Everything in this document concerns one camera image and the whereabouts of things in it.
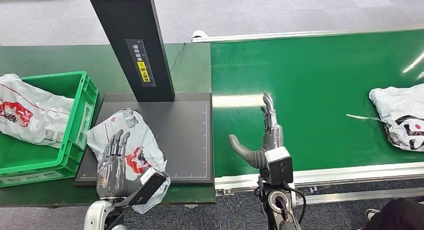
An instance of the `red logo on bag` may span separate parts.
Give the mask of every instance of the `red logo on bag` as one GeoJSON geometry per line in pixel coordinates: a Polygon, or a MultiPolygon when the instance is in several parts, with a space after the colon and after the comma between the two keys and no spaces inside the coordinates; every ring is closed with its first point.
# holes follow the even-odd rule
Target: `red logo on bag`
{"type": "Polygon", "coordinates": [[[126,155],[125,159],[127,165],[131,167],[134,173],[143,173],[145,168],[152,166],[145,159],[142,146],[137,147],[133,154],[126,155]]]}
{"type": "Polygon", "coordinates": [[[21,127],[27,127],[30,124],[33,113],[18,102],[4,101],[0,104],[0,116],[17,123],[21,127]]]}

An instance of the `label sticker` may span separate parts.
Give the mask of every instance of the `label sticker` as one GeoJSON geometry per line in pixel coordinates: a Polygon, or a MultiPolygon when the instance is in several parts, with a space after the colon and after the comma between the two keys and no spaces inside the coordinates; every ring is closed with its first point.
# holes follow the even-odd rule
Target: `label sticker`
{"type": "Polygon", "coordinates": [[[128,45],[132,61],[134,62],[137,71],[139,72],[141,84],[144,87],[156,87],[155,78],[153,77],[153,72],[150,68],[150,63],[143,40],[125,39],[125,41],[128,45]]]}
{"type": "Polygon", "coordinates": [[[141,73],[141,79],[144,82],[150,82],[149,74],[147,73],[145,63],[143,61],[137,62],[137,65],[138,65],[138,69],[140,70],[140,73],[141,73]]]}

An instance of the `robotic thumb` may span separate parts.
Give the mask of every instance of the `robotic thumb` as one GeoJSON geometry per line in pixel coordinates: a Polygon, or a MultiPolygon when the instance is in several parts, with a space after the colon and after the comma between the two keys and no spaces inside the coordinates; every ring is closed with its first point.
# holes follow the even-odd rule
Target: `robotic thumb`
{"type": "Polygon", "coordinates": [[[264,168],[266,166],[267,163],[263,150],[251,151],[247,147],[241,145],[236,136],[229,135],[228,137],[232,149],[249,163],[249,165],[254,168],[264,168]]]}

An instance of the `green table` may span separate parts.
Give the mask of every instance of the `green table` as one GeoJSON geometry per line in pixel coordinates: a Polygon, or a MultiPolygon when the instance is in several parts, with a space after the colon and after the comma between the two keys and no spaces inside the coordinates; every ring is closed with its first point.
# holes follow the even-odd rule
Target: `green table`
{"type": "MultiPolygon", "coordinates": [[[[211,91],[209,44],[167,44],[168,64],[176,92],[211,91]]],[[[87,71],[104,94],[132,93],[109,45],[0,47],[0,74],[19,76],[87,71]]],[[[0,188],[0,206],[87,205],[98,200],[95,187],[72,186],[73,178],[0,188]]],[[[171,186],[163,203],[214,202],[213,186],[171,186]]]]}

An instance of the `cable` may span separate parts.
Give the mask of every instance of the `cable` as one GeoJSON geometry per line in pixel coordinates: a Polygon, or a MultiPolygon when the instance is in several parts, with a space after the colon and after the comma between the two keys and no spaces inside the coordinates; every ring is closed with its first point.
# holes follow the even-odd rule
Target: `cable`
{"type": "Polygon", "coordinates": [[[302,219],[304,218],[304,214],[305,214],[305,210],[306,210],[306,197],[301,191],[289,187],[285,181],[283,181],[282,184],[287,190],[294,191],[295,193],[299,194],[303,199],[302,214],[299,217],[299,224],[300,224],[302,222],[302,219]]]}
{"type": "Polygon", "coordinates": [[[279,204],[276,204],[276,206],[281,209],[283,220],[287,221],[289,218],[289,211],[287,211],[286,201],[284,201],[284,199],[281,196],[277,196],[275,200],[277,201],[276,203],[279,203],[279,204]]]}
{"type": "Polygon", "coordinates": [[[175,64],[177,63],[177,60],[178,60],[178,56],[180,56],[180,53],[181,53],[181,51],[183,51],[183,49],[186,46],[186,44],[187,44],[187,42],[184,42],[184,44],[181,46],[181,49],[178,51],[178,54],[175,57],[175,61],[173,63],[173,66],[172,66],[172,68],[171,68],[171,70],[169,72],[172,72],[172,70],[174,69],[175,64]]]}

